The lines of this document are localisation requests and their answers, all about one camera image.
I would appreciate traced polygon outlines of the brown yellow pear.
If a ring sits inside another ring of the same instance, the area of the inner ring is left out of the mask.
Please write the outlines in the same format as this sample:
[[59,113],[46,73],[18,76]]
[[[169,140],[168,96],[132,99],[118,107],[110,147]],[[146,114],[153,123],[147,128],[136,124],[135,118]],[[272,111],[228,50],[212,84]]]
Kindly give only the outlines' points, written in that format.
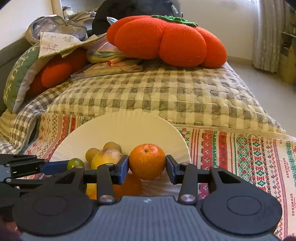
[[117,149],[103,149],[100,150],[92,159],[91,168],[96,170],[98,166],[103,164],[117,164],[121,158],[122,154]]

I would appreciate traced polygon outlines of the orange tomato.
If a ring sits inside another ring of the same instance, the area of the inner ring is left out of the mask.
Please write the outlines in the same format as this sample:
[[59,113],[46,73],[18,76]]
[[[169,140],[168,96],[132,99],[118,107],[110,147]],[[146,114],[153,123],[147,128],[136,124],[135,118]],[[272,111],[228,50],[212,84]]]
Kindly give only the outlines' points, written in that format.
[[133,173],[128,173],[122,185],[113,185],[117,200],[122,196],[139,196],[142,193],[142,181]]
[[97,200],[97,184],[88,183],[86,188],[86,195],[92,200]]

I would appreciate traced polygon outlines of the tan longan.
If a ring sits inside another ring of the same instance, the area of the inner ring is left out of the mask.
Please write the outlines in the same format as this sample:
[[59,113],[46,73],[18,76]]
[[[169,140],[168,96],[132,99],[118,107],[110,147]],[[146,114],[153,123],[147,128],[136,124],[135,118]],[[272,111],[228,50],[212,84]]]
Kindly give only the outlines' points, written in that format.
[[103,146],[103,148],[104,148],[104,149],[116,149],[116,150],[118,150],[119,152],[122,152],[120,145],[118,145],[118,144],[115,143],[115,142],[107,142],[107,143]]
[[85,154],[85,159],[87,162],[91,163],[92,159],[95,157],[95,155],[99,152],[100,150],[97,148],[90,148],[86,154]]

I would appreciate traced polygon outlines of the mandarin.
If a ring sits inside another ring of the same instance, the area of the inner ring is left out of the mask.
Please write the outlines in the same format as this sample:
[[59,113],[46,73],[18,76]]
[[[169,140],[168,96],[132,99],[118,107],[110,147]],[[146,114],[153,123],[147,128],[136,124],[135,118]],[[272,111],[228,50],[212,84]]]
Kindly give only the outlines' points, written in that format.
[[142,180],[153,181],[159,177],[166,166],[164,151],[154,144],[141,144],[130,153],[129,168]]

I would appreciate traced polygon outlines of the white ribbed plate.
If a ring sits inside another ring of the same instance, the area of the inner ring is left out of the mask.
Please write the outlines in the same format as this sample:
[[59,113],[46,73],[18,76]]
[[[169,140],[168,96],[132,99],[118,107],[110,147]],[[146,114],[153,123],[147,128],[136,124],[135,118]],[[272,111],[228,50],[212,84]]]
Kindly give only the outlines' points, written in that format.
[[[178,163],[191,162],[189,148],[180,132],[166,120],[153,114],[136,111],[109,113],[76,128],[54,151],[51,161],[79,158],[86,169],[91,165],[85,154],[90,148],[101,149],[107,142],[120,145],[123,154],[141,144],[155,144]],[[140,196],[178,197],[181,186],[173,185],[166,172],[153,181],[142,180]]]

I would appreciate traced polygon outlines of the patterned red green cloth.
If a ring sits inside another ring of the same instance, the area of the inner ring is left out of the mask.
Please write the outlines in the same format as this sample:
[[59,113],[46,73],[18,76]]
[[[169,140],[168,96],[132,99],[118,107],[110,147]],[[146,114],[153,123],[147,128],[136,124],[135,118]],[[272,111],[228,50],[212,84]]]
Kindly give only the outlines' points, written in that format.
[[[49,160],[62,141],[92,120],[45,113],[23,153]],[[275,230],[279,238],[295,235],[295,138],[273,132],[172,124],[184,138],[191,163],[200,169],[220,166],[272,194],[282,206]]]

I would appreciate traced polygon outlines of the checkered quilt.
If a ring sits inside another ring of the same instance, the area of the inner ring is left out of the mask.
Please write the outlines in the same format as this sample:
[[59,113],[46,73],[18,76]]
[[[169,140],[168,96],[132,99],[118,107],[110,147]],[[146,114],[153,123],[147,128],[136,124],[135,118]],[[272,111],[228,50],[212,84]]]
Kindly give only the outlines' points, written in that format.
[[43,113],[97,117],[140,109],[170,123],[285,133],[229,64],[180,69],[149,61],[143,72],[65,81],[1,115],[1,152],[18,154]]

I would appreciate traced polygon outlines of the small red plush cushion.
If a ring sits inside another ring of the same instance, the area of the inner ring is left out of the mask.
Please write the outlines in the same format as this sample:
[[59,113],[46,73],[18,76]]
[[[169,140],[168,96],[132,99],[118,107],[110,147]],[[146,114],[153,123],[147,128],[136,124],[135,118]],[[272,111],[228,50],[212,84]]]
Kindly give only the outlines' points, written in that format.
[[88,63],[86,53],[86,49],[77,48],[65,58],[60,55],[52,58],[35,76],[26,97],[37,96],[69,79],[71,74],[82,69]]

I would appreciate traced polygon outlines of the folded fabric bundle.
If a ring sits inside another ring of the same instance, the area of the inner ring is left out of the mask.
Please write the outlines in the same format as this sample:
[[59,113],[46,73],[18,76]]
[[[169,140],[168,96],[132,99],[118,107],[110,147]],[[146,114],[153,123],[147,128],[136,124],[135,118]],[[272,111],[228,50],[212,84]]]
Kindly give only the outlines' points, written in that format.
[[103,63],[113,59],[125,59],[126,56],[107,39],[97,40],[87,47],[87,59],[91,63]]

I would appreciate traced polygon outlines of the floral cloth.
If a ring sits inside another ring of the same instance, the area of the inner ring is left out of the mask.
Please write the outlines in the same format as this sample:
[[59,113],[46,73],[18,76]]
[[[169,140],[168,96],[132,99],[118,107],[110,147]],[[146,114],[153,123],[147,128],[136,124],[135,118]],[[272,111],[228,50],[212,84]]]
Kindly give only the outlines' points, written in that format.
[[61,54],[64,58],[75,49],[82,47],[88,48],[96,41],[104,38],[106,33],[102,35],[92,35],[85,41],[81,41],[73,35],[53,33],[53,32],[41,32],[40,37],[40,51],[39,59]]

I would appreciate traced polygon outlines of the large tomato plush cushion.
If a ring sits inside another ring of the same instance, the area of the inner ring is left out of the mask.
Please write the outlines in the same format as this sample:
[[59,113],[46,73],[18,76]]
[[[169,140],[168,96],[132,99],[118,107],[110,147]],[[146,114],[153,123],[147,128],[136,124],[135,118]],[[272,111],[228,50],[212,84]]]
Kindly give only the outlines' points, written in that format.
[[218,68],[227,61],[226,48],[214,34],[181,17],[127,16],[106,36],[127,57],[160,58],[175,67]]

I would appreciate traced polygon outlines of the wooden shelf unit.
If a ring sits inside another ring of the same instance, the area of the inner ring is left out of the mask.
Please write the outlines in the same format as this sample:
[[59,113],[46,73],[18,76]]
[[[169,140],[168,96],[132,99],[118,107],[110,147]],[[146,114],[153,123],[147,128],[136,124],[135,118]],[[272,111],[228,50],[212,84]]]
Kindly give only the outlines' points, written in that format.
[[285,1],[288,10],[285,31],[281,33],[278,75],[283,81],[295,85],[295,1]]

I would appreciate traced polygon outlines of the silver storage bag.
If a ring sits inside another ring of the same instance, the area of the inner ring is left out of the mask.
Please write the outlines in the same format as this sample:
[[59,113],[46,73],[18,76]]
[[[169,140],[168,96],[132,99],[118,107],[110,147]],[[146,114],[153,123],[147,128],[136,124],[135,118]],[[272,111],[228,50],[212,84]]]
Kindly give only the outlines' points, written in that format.
[[70,20],[65,21],[60,16],[42,16],[34,20],[29,25],[25,38],[31,45],[34,45],[39,42],[41,32],[73,35],[81,41],[87,37],[87,29],[84,25]]

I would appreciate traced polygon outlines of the black jacket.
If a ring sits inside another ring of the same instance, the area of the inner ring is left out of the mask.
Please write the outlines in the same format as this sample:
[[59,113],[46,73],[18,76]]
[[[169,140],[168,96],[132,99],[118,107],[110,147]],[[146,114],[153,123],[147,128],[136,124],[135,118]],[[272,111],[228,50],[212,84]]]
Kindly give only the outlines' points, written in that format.
[[106,33],[110,24],[108,17],[120,20],[127,16],[167,15],[182,17],[181,3],[168,0],[108,0],[97,9],[92,22],[92,33]]

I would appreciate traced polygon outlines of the curtain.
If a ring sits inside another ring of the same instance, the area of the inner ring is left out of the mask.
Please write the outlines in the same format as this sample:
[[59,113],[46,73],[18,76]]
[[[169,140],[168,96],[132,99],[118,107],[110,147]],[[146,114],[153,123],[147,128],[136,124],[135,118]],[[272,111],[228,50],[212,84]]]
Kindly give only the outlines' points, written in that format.
[[255,68],[278,71],[281,33],[288,29],[289,7],[286,1],[255,1],[253,60]]

